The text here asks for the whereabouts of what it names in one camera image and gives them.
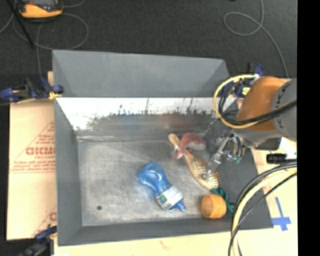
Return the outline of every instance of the orange cup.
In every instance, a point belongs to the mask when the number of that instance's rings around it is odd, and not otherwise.
[[[222,196],[207,194],[201,200],[201,211],[208,219],[219,219],[227,212],[227,205]]]

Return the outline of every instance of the hairbrush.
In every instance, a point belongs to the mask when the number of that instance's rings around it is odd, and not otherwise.
[[[169,134],[168,136],[169,141],[174,146],[175,150],[179,150],[180,139],[174,133]],[[189,171],[191,172],[192,176],[195,180],[204,188],[211,190],[218,188],[220,186],[220,175],[219,173],[214,170],[208,179],[204,179],[203,175],[207,170],[208,163],[197,157],[192,155],[188,150],[184,151],[183,159],[188,165]]]

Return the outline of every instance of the blue plastic bottle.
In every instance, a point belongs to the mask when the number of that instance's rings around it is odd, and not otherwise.
[[[181,191],[169,183],[165,170],[158,163],[149,163],[141,170],[138,178],[143,184],[153,188],[156,200],[162,209],[166,211],[175,208],[180,211],[185,210]]]

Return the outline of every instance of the gray bin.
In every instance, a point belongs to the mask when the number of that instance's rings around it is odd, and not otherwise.
[[[60,246],[230,230],[231,216],[202,216],[200,201],[210,191],[175,159],[168,140],[170,133],[208,128],[213,92],[228,78],[223,60],[77,50],[52,54],[54,84],[65,88],[54,106]],[[217,135],[226,129],[215,125]],[[205,150],[194,154],[210,157]],[[150,162],[160,164],[181,190],[184,212],[159,208],[153,190],[138,181]],[[249,151],[240,164],[224,161],[218,171],[231,202],[257,175]],[[266,203],[243,224],[271,227]]]

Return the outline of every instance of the brush bristles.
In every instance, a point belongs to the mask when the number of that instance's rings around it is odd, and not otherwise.
[[[202,159],[195,157],[192,160],[191,165],[192,165],[194,172],[199,177],[199,179],[202,179],[203,174],[207,170],[208,163],[206,163]],[[211,173],[210,178],[208,180],[206,180],[206,183],[208,183],[214,189],[214,188],[218,188],[220,186],[220,180],[221,180],[221,178],[220,178],[219,173],[216,170],[214,170]]]

